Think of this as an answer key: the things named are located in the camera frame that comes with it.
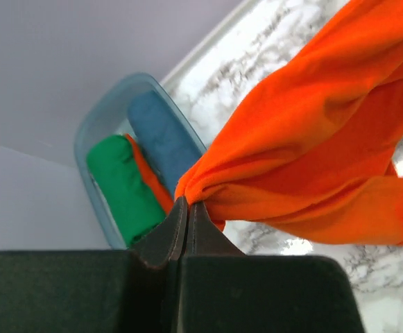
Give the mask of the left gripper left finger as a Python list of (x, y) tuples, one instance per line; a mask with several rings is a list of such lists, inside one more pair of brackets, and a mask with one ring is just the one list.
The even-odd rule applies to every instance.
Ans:
[(169, 215), (129, 247), (139, 260), (151, 269), (161, 269), (178, 259), (184, 248), (187, 232), (188, 204), (184, 196), (174, 203)]

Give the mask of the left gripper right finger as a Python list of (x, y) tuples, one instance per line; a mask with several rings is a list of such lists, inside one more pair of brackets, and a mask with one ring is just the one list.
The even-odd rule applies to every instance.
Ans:
[(212, 222), (203, 202), (191, 206), (187, 254), (243, 257), (241, 252)]

